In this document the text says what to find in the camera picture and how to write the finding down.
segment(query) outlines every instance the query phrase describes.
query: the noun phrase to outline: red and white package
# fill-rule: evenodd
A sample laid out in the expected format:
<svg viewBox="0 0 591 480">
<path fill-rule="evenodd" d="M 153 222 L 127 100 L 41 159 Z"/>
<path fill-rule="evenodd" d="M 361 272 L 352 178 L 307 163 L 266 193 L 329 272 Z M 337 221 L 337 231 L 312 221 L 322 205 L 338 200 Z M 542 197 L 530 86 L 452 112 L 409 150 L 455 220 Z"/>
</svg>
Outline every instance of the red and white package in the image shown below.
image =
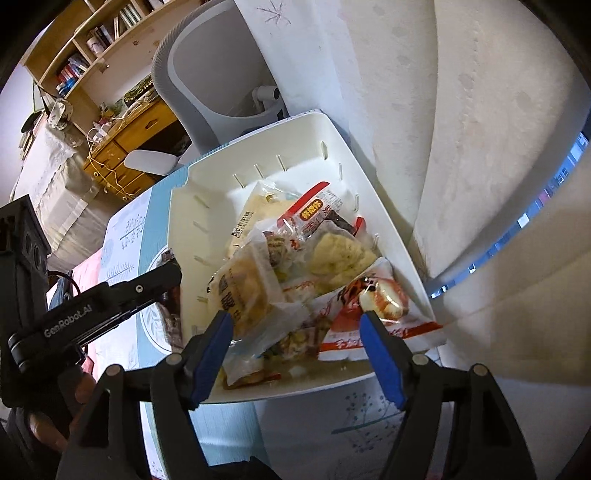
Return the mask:
<svg viewBox="0 0 591 480">
<path fill-rule="evenodd" d="M 392 266 L 378 258 L 356 280 L 337 292 L 312 302 L 315 316 L 332 320 L 319 347 L 318 360 L 366 360 L 359 334 L 364 312 L 373 310 L 390 335 L 406 340 L 413 352 L 423 352 L 445 343 L 442 326 L 426 318 L 394 280 Z"/>
<path fill-rule="evenodd" d="M 303 241 L 324 220 L 331 220 L 336 226 L 355 236 L 365 226 L 363 217 L 357 216 L 355 212 L 355 197 L 342 183 L 321 181 L 279 217 L 277 227 Z"/>
</svg>

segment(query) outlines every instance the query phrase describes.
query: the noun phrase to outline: wooden bookshelf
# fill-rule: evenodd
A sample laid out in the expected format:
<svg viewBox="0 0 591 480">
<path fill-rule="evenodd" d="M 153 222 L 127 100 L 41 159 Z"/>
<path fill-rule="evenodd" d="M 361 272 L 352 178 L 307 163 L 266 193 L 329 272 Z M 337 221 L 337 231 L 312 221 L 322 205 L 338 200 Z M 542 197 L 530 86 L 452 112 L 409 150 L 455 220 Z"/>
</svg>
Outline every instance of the wooden bookshelf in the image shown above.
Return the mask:
<svg viewBox="0 0 591 480">
<path fill-rule="evenodd" d="M 149 8 L 145 0 L 73 0 L 72 3 L 52 22 L 44 34 L 38 38 L 36 44 L 29 48 L 21 59 L 23 64 L 35 81 L 46 91 L 55 94 L 58 85 L 57 75 L 61 66 L 74 53 L 79 52 L 90 64 L 89 68 L 76 81 L 68 91 L 65 98 L 74 107 L 72 122 L 82 132 L 86 133 L 92 122 L 100 117 L 98 104 L 103 99 L 98 98 L 98 90 L 105 90 L 103 78 L 110 78 L 111 81 L 115 72 L 109 71 L 109 75 L 101 74 L 109 67 L 109 60 L 114 60 L 119 65 L 116 77 L 118 80 L 133 78 L 136 72 L 119 71 L 125 70 L 122 66 L 121 55 L 137 55 L 139 49 L 143 52 L 144 66 L 153 56 L 153 51 L 158 42 L 162 39 L 154 36 L 164 36 L 165 33 L 181 21 L 190 11 L 205 3 L 206 0 L 168 0 L 156 10 Z M 86 45 L 90 31 L 103 24 L 112 22 L 121 9 L 132 4 L 139 13 L 140 20 L 131 28 L 125 30 L 121 36 L 109 45 L 99 56 L 94 55 Z M 149 35 L 150 42 L 144 42 L 142 46 L 142 33 Z"/>
<path fill-rule="evenodd" d="M 84 74 L 78 79 L 78 81 L 74 84 L 74 86 L 66 94 L 66 99 L 69 98 L 70 95 L 76 89 L 82 87 L 82 85 L 84 85 L 86 79 L 91 77 L 91 75 L 94 74 L 97 70 L 99 70 L 101 68 L 101 66 L 104 66 L 105 63 L 108 61 L 109 56 L 113 55 L 120 48 L 124 47 L 126 45 L 126 43 L 128 42 L 128 40 L 133 35 L 136 35 L 136 34 L 140 33 L 142 30 L 149 28 L 153 23 L 157 22 L 161 17 L 163 17 L 170 10 L 172 10 L 173 8 L 177 8 L 180 5 L 187 3 L 188 1 L 189 0 L 170 0 L 170 1 L 168 1 L 168 3 L 164 4 L 159 9 L 154 10 L 153 12 L 150 12 L 148 15 L 144 16 L 142 18 L 142 20 L 137 22 L 133 27 L 125 30 L 114 43 L 109 45 L 109 47 L 107 47 L 107 49 L 101 55 L 99 55 L 95 61 L 93 61 L 90 64 L 90 67 L 88 68 L 88 70 L 86 72 L 84 72 Z M 89 19 L 89 21 L 87 21 L 87 23 L 92 25 L 93 22 L 90 22 L 90 20 L 91 19 Z"/>
</svg>

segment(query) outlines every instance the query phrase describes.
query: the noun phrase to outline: plastic food wrapper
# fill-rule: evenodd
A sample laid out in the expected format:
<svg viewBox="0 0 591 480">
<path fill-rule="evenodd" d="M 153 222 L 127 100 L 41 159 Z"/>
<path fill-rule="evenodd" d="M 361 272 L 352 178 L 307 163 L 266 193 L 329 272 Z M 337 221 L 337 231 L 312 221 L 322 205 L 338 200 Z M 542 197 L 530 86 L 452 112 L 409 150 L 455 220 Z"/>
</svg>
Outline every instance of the plastic food wrapper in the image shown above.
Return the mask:
<svg viewBox="0 0 591 480">
<path fill-rule="evenodd" d="M 343 183 L 321 181 L 303 194 L 277 220 L 277 227 L 287 231 L 298 240 L 306 240 L 324 220 L 355 235 L 365 223 L 356 214 L 357 205 L 353 194 Z"/>
<path fill-rule="evenodd" d="M 377 256 L 363 243 L 332 222 L 323 222 L 302 247 L 306 270 L 313 276 L 319 294 L 343 287 Z"/>
<path fill-rule="evenodd" d="M 336 294 L 313 300 L 311 308 L 317 322 L 323 318 L 332 321 L 319 346 L 321 361 L 367 359 L 359 321 L 369 310 L 376 312 L 390 335 L 406 340 L 413 352 L 445 343 L 442 326 L 426 318 L 408 298 L 394 280 L 392 266 L 383 257 Z"/>
<path fill-rule="evenodd" d="M 234 321 L 233 342 L 223 367 L 227 383 L 262 370 L 261 354 L 308 316 L 298 302 L 289 303 L 269 261 L 267 241 L 251 232 L 208 285 L 207 303 L 213 316 L 224 310 Z"/>
<path fill-rule="evenodd" d="M 329 294 L 319 297 L 319 300 L 322 298 L 328 302 L 332 296 Z M 265 354 L 269 358 L 280 357 L 282 360 L 317 358 L 320 344 L 329 331 L 331 323 L 332 319 L 328 315 L 312 315 L 300 328 L 283 337 Z"/>
<path fill-rule="evenodd" d="M 279 232 L 268 220 L 254 231 L 267 239 L 271 266 L 289 301 L 305 302 L 343 287 L 377 259 L 333 222 L 323 222 L 305 241 Z"/>
<path fill-rule="evenodd" d="M 226 254 L 230 258 L 234 252 L 246 243 L 253 226 L 266 218 L 276 220 L 290 208 L 300 196 L 289 191 L 289 187 L 279 186 L 270 181 L 258 181 L 246 201 L 240 217 L 232 229 Z"/>
<path fill-rule="evenodd" d="M 156 262 L 156 267 L 164 265 L 167 262 L 173 262 L 178 265 L 171 249 L 167 249 L 160 255 Z M 183 351 L 183 327 L 181 324 L 181 287 L 180 285 L 164 293 L 158 302 L 156 308 L 160 312 L 162 321 L 162 330 L 164 337 L 170 345 L 173 352 Z"/>
<path fill-rule="evenodd" d="M 281 374 L 279 372 L 267 371 L 265 369 L 262 369 L 262 358 L 260 365 L 261 370 L 258 370 L 253 374 L 247 375 L 236 380 L 232 385 L 228 385 L 228 382 L 226 380 L 226 382 L 224 382 L 223 384 L 223 387 L 226 390 L 234 390 L 235 388 L 248 387 L 249 385 L 257 385 L 262 382 L 273 382 L 275 380 L 281 380 Z"/>
</svg>

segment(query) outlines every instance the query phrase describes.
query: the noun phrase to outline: wooden drawer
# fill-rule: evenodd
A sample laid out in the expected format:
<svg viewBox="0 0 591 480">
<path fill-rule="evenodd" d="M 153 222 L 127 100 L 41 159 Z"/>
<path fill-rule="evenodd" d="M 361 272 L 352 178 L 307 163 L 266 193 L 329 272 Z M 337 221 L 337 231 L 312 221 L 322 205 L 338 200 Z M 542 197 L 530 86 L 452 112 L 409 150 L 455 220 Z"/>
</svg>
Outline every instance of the wooden drawer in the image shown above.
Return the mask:
<svg viewBox="0 0 591 480">
<path fill-rule="evenodd" d="M 95 156 L 95 159 L 98 163 L 102 163 L 109 168 L 115 168 L 126 156 L 126 151 L 116 143 L 111 142 Z"/>
<path fill-rule="evenodd" d="M 154 181 L 152 177 L 150 177 L 147 173 L 141 173 L 138 177 L 125 186 L 125 191 L 132 194 L 135 198 L 153 185 Z"/>
<path fill-rule="evenodd" d="M 129 185 L 132 181 L 134 181 L 137 177 L 139 177 L 143 172 L 139 170 L 133 170 L 132 168 L 127 168 L 124 162 L 121 162 L 115 171 L 110 172 L 107 175 L 106 181 L 109 184 L 114 185 L 118 190 L 119 186 L 123 187 L 126 192 L 130 193 L 130 191 L 125 188 Z"/>
<path fill-rule="evenodd" d="M 96 156 L 94 160 L 87 160 L 84 171 L 100 184 L 105 184 L 111 170 L 123 163 L 125 153 L 117 144 L 110 143 Z"/>
<path fill-rule="evenodd" d="M 173 111 L 160 101 L 134 119 L 115 137 L 115 141 L 127 152 L 135 150 L 146 140 L 176 121 Z"/>
</svg>

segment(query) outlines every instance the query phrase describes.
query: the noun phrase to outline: cable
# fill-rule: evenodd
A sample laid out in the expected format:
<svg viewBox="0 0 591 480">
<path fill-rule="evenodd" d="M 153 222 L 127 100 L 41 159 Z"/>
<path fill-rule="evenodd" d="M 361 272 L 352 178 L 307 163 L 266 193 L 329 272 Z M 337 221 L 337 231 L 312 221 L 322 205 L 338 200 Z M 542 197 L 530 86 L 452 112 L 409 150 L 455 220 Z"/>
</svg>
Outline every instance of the cable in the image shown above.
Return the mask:
<svg viewBox="0 0 591 480">
<path fill-rule="evenodd" d="M 115 117 L 115 120 L 122 120 L 122 118 L 120 117 Z M 107 170 L 109 170 L 109 172 L 113 173 L 113 176 L 115 178 L 115 184 L 117 185 L 118 189 L 119 189 L 119 193 L 122 193 L 123 195 L 126 195 L 129 199 L 134 199 L 135 195 L 132 193 L 127 193 L 125 191 L 125 189 L 119 184 L 119 179 L 117 178 L 117 172 L 112 169 L 109 168 L 107 165 L 105 165 L 104 163 L 99 162 L 98 160 L 96 160 L 95 158 L 92 158 L 92 147 L 90 146 L 90 138 L 88 137 L 90 135 L 90 132 L 92 132 L 93 130 L 99 130 L 96 127 L 92 127 L 90 130 L 88 130 L 88 132 L 86 133 L 86 142 L 88 143 L 88 160 L 90 161 L 90 164 L 95 168 L 95 172 L 100 175 L 100 177 L 107 183 L 108 186 L 110 186 L 110 182 L 107 181 L 106 177 L 103 176 L 103 174 L 99 171 L 98 168 L 96 168 L 96 166 L 94 165 L 94 163 L 97 163 L 98 165 L 100 165 L 102 168 L 106 168 Z"/>
<path fill-rule="evenodd" d="M 37 85 L 37 87 L 40 90 L 43 90 L 46 94 L 48 94 L 51 98 L 53 98 L 54 100 L 59 100 L 61 99 L 60 97 L 56 97 L 55 95 L 53 95 L 52 93 L 49 93 L 47 90 L 45 90 L 41 85 L 39 85 L 37 82 L 34 82 L 34 85 Z"/>
<path fill-rule="evenodd" d="M 78 295 L 80 295 L 80 288 L 78 287 L 78 284 L 74 281 L 74 279 L 69 276 L 67 273 L 64 272 L 58 272 L 57 270 L 48 270 L 47 271 L 47 275 L 54 276 L 54 277 L 63 277 L 66 280 L 69 280 L 71 282 L 72 285 L 74 285 L 76 291 L 78 292 Z"/>
</svg>

